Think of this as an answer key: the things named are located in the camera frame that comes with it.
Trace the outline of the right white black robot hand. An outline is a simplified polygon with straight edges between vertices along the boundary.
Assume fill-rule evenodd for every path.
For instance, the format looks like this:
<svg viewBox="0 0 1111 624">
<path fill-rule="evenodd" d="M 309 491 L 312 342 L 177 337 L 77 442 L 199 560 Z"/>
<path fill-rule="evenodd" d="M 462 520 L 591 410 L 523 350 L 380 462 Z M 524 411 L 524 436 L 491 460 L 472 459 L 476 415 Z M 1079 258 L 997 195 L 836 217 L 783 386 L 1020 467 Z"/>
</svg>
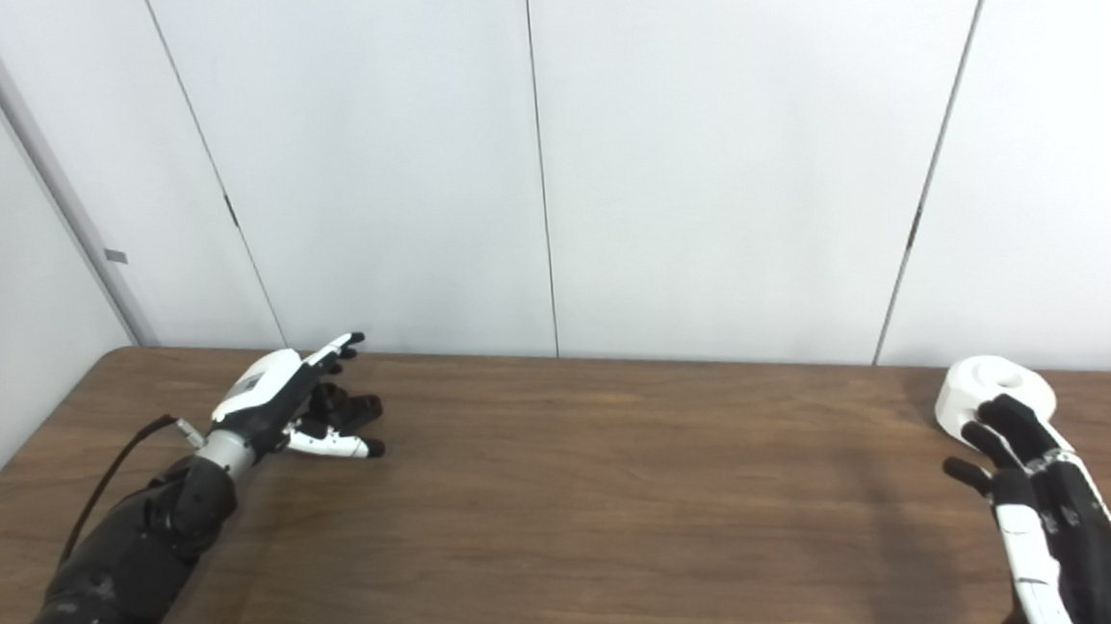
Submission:
<svg viewBox="0 0 1111 624">
<path fill-rule="evenodd" d="M 1111 511 L 1085 461 L 1009 394 L 980 402 L 960 434 L 993 463 L 941 466 L 995 520 L 1011 593 L 999 624 L 1111 624 Z"/>
</svg>

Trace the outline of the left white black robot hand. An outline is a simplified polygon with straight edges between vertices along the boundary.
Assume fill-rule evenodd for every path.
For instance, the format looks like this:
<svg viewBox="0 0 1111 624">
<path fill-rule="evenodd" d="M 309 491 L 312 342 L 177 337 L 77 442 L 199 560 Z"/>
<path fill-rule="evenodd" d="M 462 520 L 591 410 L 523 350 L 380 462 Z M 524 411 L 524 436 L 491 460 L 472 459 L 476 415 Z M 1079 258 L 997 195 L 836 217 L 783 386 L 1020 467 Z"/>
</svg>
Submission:
<svg viewBox="0 0 1111 624">
<path fill-rule="evenodd" d="M 381 440 L 358 433 L 382 415 L 380 397 L 353 395 L 334 379 L 364 338 L 343 333 L 306 358 L 293 349 L 258 358 L 214 407 L 210 431 L 234 437 L 252 462 L 284 450 L 313 457 L 386 455 Z"/>
</svg>

